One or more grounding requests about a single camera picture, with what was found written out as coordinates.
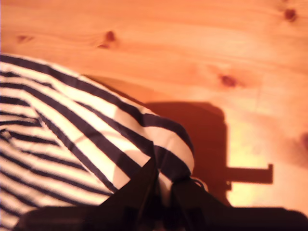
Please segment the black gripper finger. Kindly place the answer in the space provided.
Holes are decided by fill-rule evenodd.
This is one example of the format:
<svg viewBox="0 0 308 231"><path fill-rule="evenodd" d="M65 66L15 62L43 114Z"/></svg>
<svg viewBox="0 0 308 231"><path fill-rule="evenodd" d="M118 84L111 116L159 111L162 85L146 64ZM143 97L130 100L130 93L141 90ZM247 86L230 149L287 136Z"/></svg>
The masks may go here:
<svg viewBox="0 0 308 231"><path fill-rule="evenodd" d="M180 209L187 231L227 231L224 218L227 207L202 189L192 179L179 181L172 186L172 199Z"/></svg>
<svg viewBox="0 0 308 231"><path fill-rule="evenodd" d="M101 231L137 231L157 181L151 158L129 183L100 205Z"/></svg>

